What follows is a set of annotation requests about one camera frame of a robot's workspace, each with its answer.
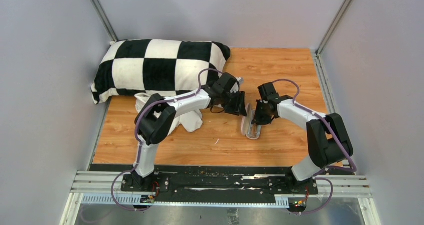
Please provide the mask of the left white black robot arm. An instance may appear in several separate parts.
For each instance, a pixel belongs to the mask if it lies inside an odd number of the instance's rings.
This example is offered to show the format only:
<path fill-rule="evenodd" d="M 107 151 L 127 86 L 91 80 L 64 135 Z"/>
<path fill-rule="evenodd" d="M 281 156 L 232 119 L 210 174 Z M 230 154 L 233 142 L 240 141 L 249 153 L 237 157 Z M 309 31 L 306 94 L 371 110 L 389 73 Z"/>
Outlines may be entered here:
<path fill-rule="evenodd" d="M 156 93 L 147 101 L 135 119 L 134 136 L 138 142 L 136 159 L 131 173 L 136 173 L 134 185 L 140 191 L 149 191 L 153 186 L 150 174 L 155 171 L 155 159 L 159 144 L 167 138 L 174 119 L 195 110 L 220 106 L 224 113 L 247 116 L 246 93 L 241 90 L 244 82 L 223 72 L 216 81 L 199 84 L 194 91 L 163 97 Z"/>

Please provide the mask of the amber transparent sunglasses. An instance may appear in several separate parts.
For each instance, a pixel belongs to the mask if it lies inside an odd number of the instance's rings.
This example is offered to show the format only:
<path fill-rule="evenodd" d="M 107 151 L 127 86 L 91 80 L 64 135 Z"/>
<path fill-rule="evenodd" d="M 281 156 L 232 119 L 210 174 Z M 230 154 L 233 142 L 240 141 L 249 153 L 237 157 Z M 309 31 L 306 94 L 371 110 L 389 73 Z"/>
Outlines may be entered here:
<path fill-rule="evenodd" d="M 246 134 L 247 138 L 251 140 L 257 140 L 260 138 L 262 126 L 257 124 L 251 124 Z"/>

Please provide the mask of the pink glasses case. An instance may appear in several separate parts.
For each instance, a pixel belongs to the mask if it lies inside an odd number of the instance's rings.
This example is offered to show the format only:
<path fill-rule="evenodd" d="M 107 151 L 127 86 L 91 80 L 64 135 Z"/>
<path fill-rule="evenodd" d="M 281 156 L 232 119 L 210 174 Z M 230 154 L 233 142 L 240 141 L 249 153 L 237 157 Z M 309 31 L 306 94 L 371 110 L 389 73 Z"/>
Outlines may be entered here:
<path fill-rule="evenodd" d="M 262 126 L 253 124 L 255 109 L 250 105 L 246 108 L 247 116 L 244 116 L 241 121 L 241 134 L 250 140 L 258 140 L 261 135 Z"/>

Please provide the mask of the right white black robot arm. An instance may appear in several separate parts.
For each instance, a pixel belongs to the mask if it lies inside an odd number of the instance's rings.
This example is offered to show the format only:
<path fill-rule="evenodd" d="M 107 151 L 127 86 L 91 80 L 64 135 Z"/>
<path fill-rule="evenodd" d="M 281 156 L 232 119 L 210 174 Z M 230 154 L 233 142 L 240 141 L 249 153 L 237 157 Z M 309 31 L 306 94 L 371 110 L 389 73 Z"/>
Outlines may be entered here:
<path fill-rule="evenodd" d="M 326 169 L 334 168 L 335 163 L 348 160 L 349 172 L 356 172 L 357 166 L 352 160 L 353 145 L 343 118 L 338 113 L 325 114 L 312 110 L 299 102 L 297 97 L 300 87 L 295 86 L 294 96 L 279 95 L 274 83 L 268 82 L 258 87 L 260 99 L 251 124 L 269 125 L 273 120 L 282 118 L 296 124 L 307 134 L 308 155 L 291 167 L 290 175 L 285 180 L 286 189 L 298 194 L 309 180 Z"/>

